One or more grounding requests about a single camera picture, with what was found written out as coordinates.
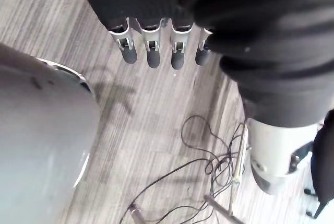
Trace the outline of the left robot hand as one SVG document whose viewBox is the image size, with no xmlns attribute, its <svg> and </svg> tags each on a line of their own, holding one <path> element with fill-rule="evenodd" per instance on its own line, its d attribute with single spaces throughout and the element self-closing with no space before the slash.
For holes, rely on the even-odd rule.
<svg viewBox="0 0 334 224">
<path fill-rule="evenodd" d="M 110 32 L 125 18 L 142 28 L 170 18 L 207 29 L 209 50 L 237 83 L 251 145 L 251 168 L 274 194 L 293 152 L 312 139 L 333 100 L 333 0 L 88 0 Z"/>
</svg>

